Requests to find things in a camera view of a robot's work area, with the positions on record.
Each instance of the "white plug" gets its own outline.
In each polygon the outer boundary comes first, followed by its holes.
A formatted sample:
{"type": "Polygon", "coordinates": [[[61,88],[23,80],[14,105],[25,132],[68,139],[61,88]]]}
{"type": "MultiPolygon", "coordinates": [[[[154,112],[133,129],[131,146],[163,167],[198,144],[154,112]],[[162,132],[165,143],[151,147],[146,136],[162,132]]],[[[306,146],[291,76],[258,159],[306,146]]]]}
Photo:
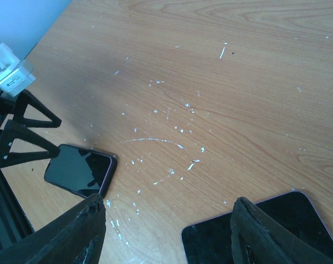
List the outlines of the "white plug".
{"type": "Polygon", "coordinates": [[[33,66],[26,59],[20,61],[4,43],[0,44],[0,68],[0,89],[13,97],[36,80],[33,66]]]}

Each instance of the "wooden table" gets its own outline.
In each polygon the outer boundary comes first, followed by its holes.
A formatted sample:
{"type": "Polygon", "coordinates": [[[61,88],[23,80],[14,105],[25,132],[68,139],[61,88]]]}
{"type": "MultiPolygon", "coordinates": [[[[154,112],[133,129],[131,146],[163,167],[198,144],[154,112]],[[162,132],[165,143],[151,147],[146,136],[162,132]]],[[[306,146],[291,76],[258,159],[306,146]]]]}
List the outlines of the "wooden table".
{"type": "MultiPolygon", "coordinates": [[[[119,156],[101,263],[186,263],[185,226],[293,188],[333,236],[333,1],[77,0],[29,60],[36,131],[119,156]]],[[[81,201],[47,164],[3,170],[35,229],[81,201]]]]}

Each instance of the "black smartphone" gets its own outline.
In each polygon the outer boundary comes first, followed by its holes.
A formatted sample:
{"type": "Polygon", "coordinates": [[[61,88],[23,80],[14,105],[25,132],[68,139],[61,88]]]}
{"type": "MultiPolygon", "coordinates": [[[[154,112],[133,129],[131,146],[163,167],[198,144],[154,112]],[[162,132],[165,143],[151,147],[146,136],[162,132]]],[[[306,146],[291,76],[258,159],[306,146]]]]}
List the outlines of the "black smartphone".
{"type": "MultiPolygon", "coordinates": [[[[302,192],[292,191],[256,204],[293,235],[333,260],[333,239],[302,192]]],[[[181,238],[188,264],[233,264],[231,212],[186,227],[181,238]]]]}
{"type": "Polygon", "coordinates": [[[45,181],[81,197],[104,197],[118,165],[108,154],[62,144],[58,157],[51,159],[45,181]]]}

